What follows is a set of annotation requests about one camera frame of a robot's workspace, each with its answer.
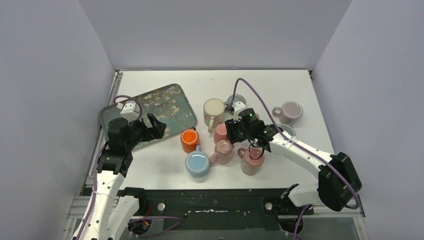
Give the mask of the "smooth pink mug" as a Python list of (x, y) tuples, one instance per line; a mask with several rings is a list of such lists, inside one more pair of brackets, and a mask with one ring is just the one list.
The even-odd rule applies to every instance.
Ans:
[(213, 142), (217, 144), (218, 142), (222, 140), (230, 142), (229, 139), (227, 138), (227, 128), (224, 123), (219, 124), (213, 131)]

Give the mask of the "faceted pink mug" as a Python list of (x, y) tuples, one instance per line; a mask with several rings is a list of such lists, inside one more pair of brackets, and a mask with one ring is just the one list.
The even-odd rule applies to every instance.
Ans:
[(210, 163), (226, 165), (232, 160), (233, 145), (228, 140), (220, 140), (215, 144), (214, 152), (209, 157)]

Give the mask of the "cream floral mug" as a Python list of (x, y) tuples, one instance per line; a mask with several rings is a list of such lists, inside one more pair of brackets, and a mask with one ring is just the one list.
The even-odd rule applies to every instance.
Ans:
[(224, 122), (224, 113), (225, 104), (220, 99), (211, 98), (204, 102), (203, 119), (209, 133)]

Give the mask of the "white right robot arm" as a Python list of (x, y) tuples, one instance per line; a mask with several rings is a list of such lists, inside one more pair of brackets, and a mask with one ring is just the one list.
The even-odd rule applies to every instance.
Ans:
[(289, 159), (316, 178), (315, 183), (296, 183), (286, 190), (284, 197), (293, 206), (325, 205), (335, 212), (360, 206), (358, 192), (362, 183), (347, 154), (309, 146), (274, 124), (266, 125), (252, 108), (242, 110), (237, 119), (224, 124), (230, 143), (249, 141), (256, 148)]

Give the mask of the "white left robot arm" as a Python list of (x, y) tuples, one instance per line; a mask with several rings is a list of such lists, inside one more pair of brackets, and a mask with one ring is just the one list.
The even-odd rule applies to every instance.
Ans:
[(164, 137), (167, 125), (154, 114), (129, 122), (120, 117), (108, 124), (107, 137), (99, 152), (93, 173), (91, 197), (83, 218), (72, 236), (74, 240), (118, 240), (131, 217), (148, 208), (142, 188), (120, 187), (133, 161), (132, 151), (140, 142)]

